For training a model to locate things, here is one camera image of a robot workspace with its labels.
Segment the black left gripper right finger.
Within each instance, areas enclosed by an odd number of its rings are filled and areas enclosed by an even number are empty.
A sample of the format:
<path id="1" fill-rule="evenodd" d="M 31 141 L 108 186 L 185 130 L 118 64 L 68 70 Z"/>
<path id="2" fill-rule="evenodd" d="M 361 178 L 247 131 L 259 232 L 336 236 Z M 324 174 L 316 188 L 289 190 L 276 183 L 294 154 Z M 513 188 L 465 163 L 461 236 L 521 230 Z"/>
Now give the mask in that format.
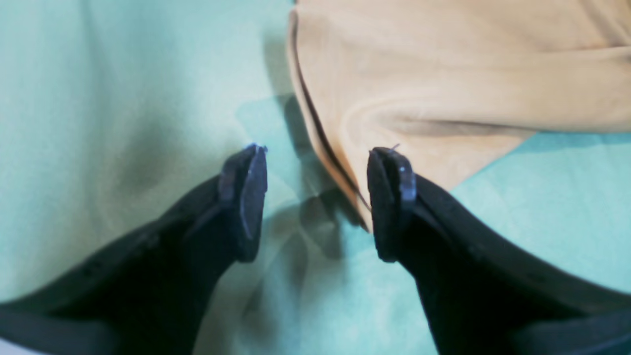
<path id="1" fill-rule="evenodd" d="M 415 279 L 440 355 L 628 355 L 631 298 L 487 227 L 396 150 L 370 151 L 379 258 Z"/>

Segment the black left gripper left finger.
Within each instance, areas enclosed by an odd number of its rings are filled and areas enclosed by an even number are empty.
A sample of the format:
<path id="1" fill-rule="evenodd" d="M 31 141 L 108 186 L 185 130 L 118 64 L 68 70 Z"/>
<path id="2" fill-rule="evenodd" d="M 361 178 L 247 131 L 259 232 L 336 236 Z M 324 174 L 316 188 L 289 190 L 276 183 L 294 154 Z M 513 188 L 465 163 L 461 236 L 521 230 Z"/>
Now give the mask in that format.
<path id="1" fill-rule="evenodd" d="M 1 353 L 190 355 L 219 279 L 257 256 L 266 153 L 235 153 L 160 217 L 2 303 Z"/>

